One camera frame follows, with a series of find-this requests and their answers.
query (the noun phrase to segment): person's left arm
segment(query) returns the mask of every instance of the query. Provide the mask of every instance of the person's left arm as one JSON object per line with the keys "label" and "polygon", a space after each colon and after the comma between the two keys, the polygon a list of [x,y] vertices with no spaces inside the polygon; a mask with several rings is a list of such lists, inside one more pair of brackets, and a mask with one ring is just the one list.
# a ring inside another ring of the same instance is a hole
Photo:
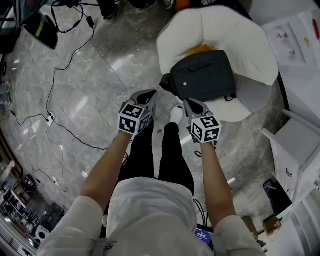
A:
{"label": "person's left arm", "polygon": [[111,199],[131,135],[120,131],[89,174],[81,196],[52,233],[38,256],[89,256],[100,236],[102,218]]}

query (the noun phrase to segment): drawer handle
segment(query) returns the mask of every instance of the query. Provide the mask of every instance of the drawer handle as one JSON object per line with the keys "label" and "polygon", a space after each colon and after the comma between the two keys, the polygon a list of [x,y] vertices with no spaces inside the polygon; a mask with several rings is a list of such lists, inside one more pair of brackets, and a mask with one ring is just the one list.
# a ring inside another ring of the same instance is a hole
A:
{"label": "drawer handle", "polygon": [[289,177],[292,177],[292,173],[290,173],[290,172],[288,171],[288,168],[285,168],[285,173],[286,173],[286,175],[288,175]]}

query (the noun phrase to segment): black bag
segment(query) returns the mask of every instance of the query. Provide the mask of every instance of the black bag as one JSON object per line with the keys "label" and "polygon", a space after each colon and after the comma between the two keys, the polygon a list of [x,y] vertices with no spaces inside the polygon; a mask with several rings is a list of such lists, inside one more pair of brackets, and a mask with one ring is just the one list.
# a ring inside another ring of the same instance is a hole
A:
{"label": "black bag", "polygon": [[179,97],[201,102],[227,96],[236,98],[236,84],[232,68],[223,50],[201,52],[186,57],[165,74],[160,86]]}

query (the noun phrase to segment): black pants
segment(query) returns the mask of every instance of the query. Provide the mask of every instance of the black pants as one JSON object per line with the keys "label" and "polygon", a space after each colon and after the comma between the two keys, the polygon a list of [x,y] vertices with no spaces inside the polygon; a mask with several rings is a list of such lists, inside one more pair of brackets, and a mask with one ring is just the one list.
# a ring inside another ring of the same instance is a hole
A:
{"label": "black pants", "polygon": [[[136,177],[154,178],[153,130],[154,122],[151,122],[139,136],[134,138],[131,154],[121,168],[118,182]],[[164,128],[159,180],[180,184],[189,189],[192,195],[195,192],[194,179],[182,155],[179,127],[174,122]]]}
{"label": "black pants", "polygon": [[[96,0],[99,4],[101,14],[103,17],[109,17],[115,11],[116,0]],[[147,5],[148,0],[129,0],[129,2],[135,8],[144,8]]]}

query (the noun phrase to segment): shoe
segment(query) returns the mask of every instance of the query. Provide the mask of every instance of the shoe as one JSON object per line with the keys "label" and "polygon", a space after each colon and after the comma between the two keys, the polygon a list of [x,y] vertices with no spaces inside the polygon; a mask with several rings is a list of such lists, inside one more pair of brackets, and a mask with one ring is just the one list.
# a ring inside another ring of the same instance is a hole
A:
{"label": "shoe", "polygon": [[171,111],[170,123],[176,123],[177,125],[184,118],[184,109],[181,106],[176,106]]}
{"label": "shoe", "polygon": [[153,6],[153,5],[155,4],[155,2],[156,2],[155,0],[149,0],[149,1],[146,3],[145,7],[143,7],[143,8],[137,8],[137,11],[138,11],[138,12],[141,12],[141,11],[143,11],[143,10],[145,10],[145,9]]}
{"label": "shoe", "polygon": [[118,1],[115,3],[114,12],[108,17],[104,17],[105,23],[107,25],[112,25],[115,22],[117,14],[124,8],[125,4],[123,1]]}

